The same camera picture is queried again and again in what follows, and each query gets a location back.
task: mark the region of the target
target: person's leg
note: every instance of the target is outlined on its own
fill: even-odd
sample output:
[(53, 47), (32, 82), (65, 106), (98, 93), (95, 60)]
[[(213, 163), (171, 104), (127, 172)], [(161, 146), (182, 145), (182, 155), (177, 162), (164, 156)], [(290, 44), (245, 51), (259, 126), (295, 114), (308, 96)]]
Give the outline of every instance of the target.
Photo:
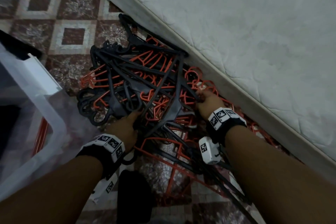
[(137, 171), (124, 170), (119, 177), (117, 224), (149, 222), (153, 205), (154, 198), (145, 177)]

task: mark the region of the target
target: mattress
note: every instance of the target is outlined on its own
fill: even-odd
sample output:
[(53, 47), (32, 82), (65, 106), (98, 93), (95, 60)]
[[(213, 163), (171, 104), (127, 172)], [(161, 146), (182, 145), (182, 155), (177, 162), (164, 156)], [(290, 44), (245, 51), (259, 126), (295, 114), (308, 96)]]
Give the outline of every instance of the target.
[(336, 0), (111, 0), (336, 181)]

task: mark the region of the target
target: clear plastic bin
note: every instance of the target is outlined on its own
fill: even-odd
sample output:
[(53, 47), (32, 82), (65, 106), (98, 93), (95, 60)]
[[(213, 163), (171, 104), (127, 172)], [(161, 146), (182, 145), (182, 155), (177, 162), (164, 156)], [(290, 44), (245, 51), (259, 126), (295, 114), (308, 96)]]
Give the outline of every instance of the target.
[[(0, 44), (0, 63), (0, 105), (22, 108), (0, 160), (1, 201), (69, 161), (99, 131), (35, 57), (20, 60)], [(52, 131), (32, 157), (42, 117)]]

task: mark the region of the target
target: person's left arm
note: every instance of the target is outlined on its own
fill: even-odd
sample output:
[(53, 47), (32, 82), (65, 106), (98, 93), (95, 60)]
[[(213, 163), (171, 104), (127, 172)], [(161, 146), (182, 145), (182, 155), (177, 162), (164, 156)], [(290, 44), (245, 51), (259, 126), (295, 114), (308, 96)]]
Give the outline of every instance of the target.
[[(105, 132), (123, 141), (125, 152), (137, 140), (132, 126), (138, 115), (131, 113)], [(97, 158), (78, 156), (0, 202), (0, 223), (75, 223), (102, 175)]]

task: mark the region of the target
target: person's right arm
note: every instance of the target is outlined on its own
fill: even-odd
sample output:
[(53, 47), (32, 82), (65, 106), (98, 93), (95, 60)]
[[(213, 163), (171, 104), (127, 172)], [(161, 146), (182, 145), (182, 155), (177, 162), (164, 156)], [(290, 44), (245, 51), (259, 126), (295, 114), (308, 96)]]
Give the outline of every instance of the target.
[[(199, 94), (205, 120), (224, 107), (211, 92)], [(336, 223), (336, 186), (309, 167), (243, 126), (227, 132), (225, 149), (235, 177), (267, 223)]]

